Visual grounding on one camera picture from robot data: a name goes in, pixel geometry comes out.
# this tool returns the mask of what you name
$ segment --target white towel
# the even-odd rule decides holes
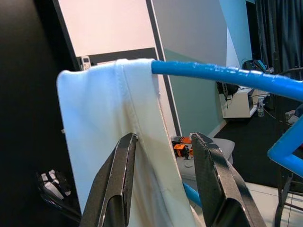
[[[152,60],[118,60],[57,79],[68,150],[83,212],[93,179],[117,141],[139,136],[130,227],[196,226],[162,117]]]

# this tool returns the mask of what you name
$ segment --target gray curtain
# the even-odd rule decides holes
[[[261,56],[275,73],[303,67],[303,0],[256,0]],[[302,72],[288,76],[303,80]]]

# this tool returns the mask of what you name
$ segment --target blue pipe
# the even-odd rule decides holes
[[[178,61],[153,61],[151,70],[154,74],[195,77],[253,87],[303,101],[303,82],[280,75],[226,68],[212,64]]]
[[[199,64],[195,62],[153,61],[151,70],[154,74],[168,74],[194,78],[210,79],[230,84],[238,84],[265,90],[270,93],[303,101],[303,82],[270,75],[260,71],[225,68],[212,64]],[[303,177],[303,160],[293,155],[293,152],[303,143],[303,116],[273,145],[268,156],[273,161]],[[192,192],[187,186],[191,200],[197,199],[197,192]]]
[[[191,188],[188,184],[183,183],[183,187],[186,193],[186,196],[195,204],[197,204],[199,207],[202,207],[199,193],[195,191],[193,188]]]

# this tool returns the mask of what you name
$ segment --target plastic bottle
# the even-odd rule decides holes
[[[264,97],[258,97],[258,117],[264,117]]]

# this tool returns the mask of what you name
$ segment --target cable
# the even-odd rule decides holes
[[[269,116],[271,116],[272,118],[274,118],[274,119],[276,119],[273,115],[271,115],[265,108],[263,108],[263,110],[266,112],[266,113],[268,113],[268,115]]]
[[[285,75],[285,74],[287,74],[287,73],[296,72],[296,71],[303,71],[303,67],[292,68],[292,69],[289,69],[289,70],[287,70],[287,71],[280,72],[279,74],[280,74],[280,75]]]
[[[288,215],[288,222],[287,222],[287,226],[288,226],[288,224],[289,224],[289,218],[290,218],[290,212],[292,211],[292,207],[290,207],[290,210],[289,210],[289,215]]]
[[[266,113],[268,113],[269,116],[271,116],[272,118],[276,119],[273,115],[271,115],[265,108],[263,108],[263,110],[265,110]]]
[[[242,64],[242,65],[241,65],[241,67],[243,67],[243,61],[244,61],[244,60],[247,60],[247,59],[246,59],[246,58],[244,58],[244,59],[241,61],[241,64]]]

